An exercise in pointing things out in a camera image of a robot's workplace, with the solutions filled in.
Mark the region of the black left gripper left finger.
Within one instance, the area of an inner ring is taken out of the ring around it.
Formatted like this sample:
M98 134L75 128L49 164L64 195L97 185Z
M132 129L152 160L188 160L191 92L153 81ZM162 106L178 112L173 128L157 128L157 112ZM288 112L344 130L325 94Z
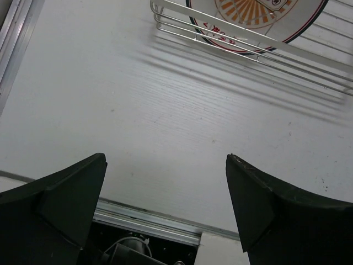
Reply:
M1 193L1 264L76 264L107 169L96 153Z

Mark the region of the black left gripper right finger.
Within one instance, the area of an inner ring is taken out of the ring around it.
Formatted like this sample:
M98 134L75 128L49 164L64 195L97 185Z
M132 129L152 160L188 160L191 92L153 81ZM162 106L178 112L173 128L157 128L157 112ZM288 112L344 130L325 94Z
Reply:
M251 264L351 264L352 204L318 195L229 154L226 177Z

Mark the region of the orange sunburst patterned plate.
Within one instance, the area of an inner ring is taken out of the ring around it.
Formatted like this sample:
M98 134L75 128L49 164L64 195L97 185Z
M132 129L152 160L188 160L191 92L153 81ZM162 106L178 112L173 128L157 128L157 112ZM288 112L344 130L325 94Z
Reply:
M261 35L290 43L304 33L324 10L328 1L186 1L188 8L212 15L218 19L247 28ZM243 55L250 55L250 46L235 39L274 50L263 43L234 36L219 25L190 18L195 31L203 34L203 40Z

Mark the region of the silver wire dish rack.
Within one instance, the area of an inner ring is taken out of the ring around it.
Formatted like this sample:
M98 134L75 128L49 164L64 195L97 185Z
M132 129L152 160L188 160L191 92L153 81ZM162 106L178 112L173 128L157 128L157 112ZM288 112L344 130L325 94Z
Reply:
M151 1L150 8L158 30L194 42L199 49L205 49L217 57L237 63L248 61L252 65L270 69L277 77L292 77L317 87L352 96L352 79L348 77L352 73L352 66L346 63L301 47L280 44L274 39L271 43L275 44L275 47L270 49L260 47L262 40L269 41L270 38L171 1ZM181 19L181 15L193 15L207 22L216 22L242 36L233 38L229 34L215 32L209 28L203 29Z

